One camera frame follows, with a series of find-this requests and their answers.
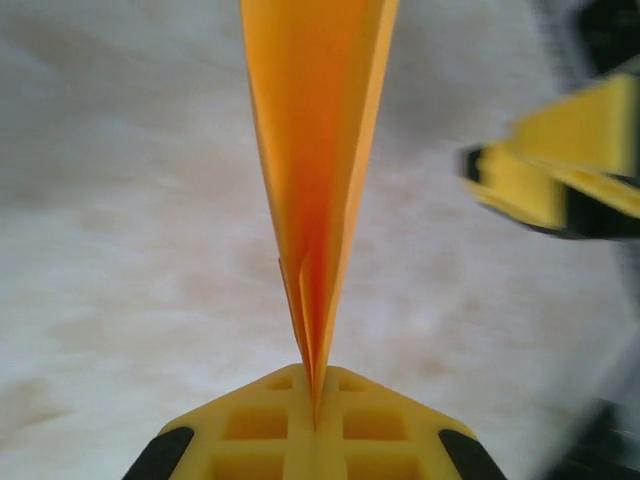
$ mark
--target blurred background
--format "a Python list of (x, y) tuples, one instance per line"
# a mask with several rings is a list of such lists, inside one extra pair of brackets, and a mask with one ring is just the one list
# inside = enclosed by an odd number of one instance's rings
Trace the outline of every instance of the blurred background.
[[(121, 478), (299, 361), (230, 0), (0, 0), (0, 472)], [(470, 425), (507, 477), (636, 333), (613, 249), (474, 204), (457, 149), (556, 95), (526, 0), (403, 0), (331, 363)]]

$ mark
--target yellow plastic part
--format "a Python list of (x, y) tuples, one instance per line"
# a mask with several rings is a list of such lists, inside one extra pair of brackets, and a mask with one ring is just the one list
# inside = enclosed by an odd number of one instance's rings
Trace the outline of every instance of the yellow plastic part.
[(507, 148), (549, 168), (636, 176), (640, 79), (617, 75), (516, 122)]
[(514, 157), (504, 143), (484, 149), (479, 169), (482, 183), (465, 182), (478, 202), (535, 227), (564, 227), (564, 188), (548, 172)]
[(398, 0), (241, 0), (280, 268), (318, 415)]
[(618, 75), (515, 122), (485, 147), (472, 195), (520, 222), (565, 228), (567, 187), (640, 218), (640, 79)]
[(175, 419), (195, 435), (171, 480), (461, 480), (438, 437), (474, 438), (460, 422), (338, 367), (323, 395), (314, 430), (291, 365)]

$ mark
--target black rubber edge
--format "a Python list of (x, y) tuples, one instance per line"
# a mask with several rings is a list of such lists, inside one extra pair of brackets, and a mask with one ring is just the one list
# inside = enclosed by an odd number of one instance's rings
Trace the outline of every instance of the black rubber edge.
[(456, 432), (438, 434), (462, 480), (507, 480), (480, 442)]
[(584, 193), (566, 187), (565, 230), (594, 240), (640, 238), (640, 219), (626, 215)]
[(596, 0), (577, 15), (585, 53), (598, 75), (640, 54), (640, 12), (636, 0)]
[(521, 222), (520, 220), (516, 220), (515, 218), (507, 215), (506, 213), (504, 213), (501, 210), (498, 210), (497, 208), (493, 208), (490, 207), (489, 205), (485, 205), (485, 204), (480, 204), (482, 207), (484, 207), (485, 209), (489, 210), (492, 213), (495, 213), (496, 215), (509, 220), (512, 223), (516, 223), (518, 225), (520, 225), (521, 227), (526, 228), (527, 230), (531, 230), (532, 232), (536, 232), (536, 233), (542, 233), (544, 235), (548, 235), (550, 237), (555, 237), (555, 238), (559, 238), (561, 240), (586, 240), (585, 237), (581, 237), (580, 235), (577, 235), (576, 233), (561, 229), (561, 230), (555, 230), (552, 228), (544, 228), (544, 227), (539, 227), (537, 225), (531, 225), (530, 223), (525, 223), (525, 222)]
[(460, 176), (475, 183), (482, 183), (482, 172), (479, 168), (484, 149), (472, 147), (460, 152)]
[(624, 177), (622, 175), (610, 175), (611, 178), (615, 178), (618, 182), (629, 185), (633, 188), (640, 188), (640, 177)]
[(151, 440), (122, 480), (169, 480), (194, 432), (178, 427)]
[(543, 480), (640, 480), (640, 473), (620, 464), (625, 445), (618, 420), (620, 406), (599, 401), (589, 411), (588, 422), (579, 430), (574, 444)]
[(634, 186), (640, 187), (640, 72), (634, 75), (634, 90), (636, 96), (636, 108), (633, 112), (633, 126), (631, 139), (631, 148), (633, 148), (632, 155), (634, 171)]

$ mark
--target white fluffy surface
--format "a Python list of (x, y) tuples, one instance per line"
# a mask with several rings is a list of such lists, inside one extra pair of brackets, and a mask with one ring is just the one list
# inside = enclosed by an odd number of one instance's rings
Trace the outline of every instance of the white fluffy surface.
[[(530, 475), (634, 326), (610, 247), (476, 206), (457, 148), (553, 98), (525, 0), (404, 0), (332, 363)], [(298, 361), (232, 0), (0, 0), (0, 472), (120, 478)]]

